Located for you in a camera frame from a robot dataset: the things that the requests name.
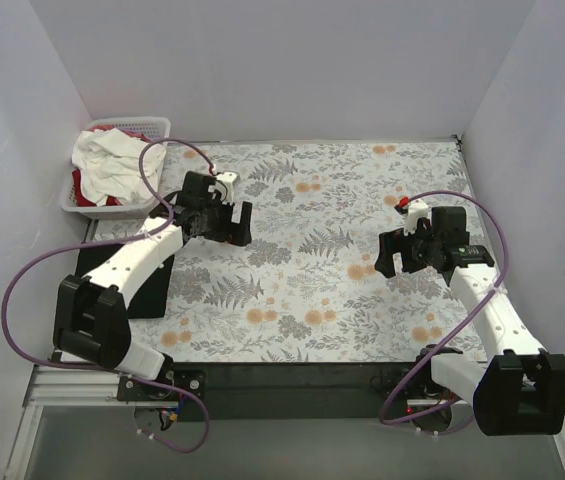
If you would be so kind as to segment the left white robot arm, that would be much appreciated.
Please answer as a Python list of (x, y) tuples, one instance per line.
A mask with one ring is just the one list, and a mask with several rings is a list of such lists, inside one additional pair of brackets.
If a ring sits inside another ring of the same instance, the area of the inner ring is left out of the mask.
[(175, 386), (173, 373), (166, 369), (167, 356), (132, 338), (127, 307), (189, 240), (202, 237), (240, 247), (251, 242), (252, 204), (244, 202), (240, 221), (232, 220), (238, 181), (234, 172), (187, 173), (172, 196), (173, 220), (163, 206), (156, 207), (138, 241), (125, 244), (82, 277), (67, 276), (58, 290), (54, 346), (103, 369), (140, 377), (140, 387), (150, 398), (167, 398)]

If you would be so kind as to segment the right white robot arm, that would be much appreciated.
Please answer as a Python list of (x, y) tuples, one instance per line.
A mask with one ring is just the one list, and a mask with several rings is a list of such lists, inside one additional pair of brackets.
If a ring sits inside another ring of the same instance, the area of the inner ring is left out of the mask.
[(388, 394), (379, 418), (389, 424), (389, 405), (411, 382), (426, 397), (447, 390), (472, 407), (487, 436), (556, 435), (565, 419), (565, 355), (548, 352), (526, 328), (503, 288), (501, 271), (489, 251), (473, 245), (462, 207), (429, 207), (403, 200), (402, 228), (379, 237), (376, 270), (431, 268), (439, 273), (468, 313), (486, 353), (485, 367), (446, 341), (422, 350), (414, 367)]

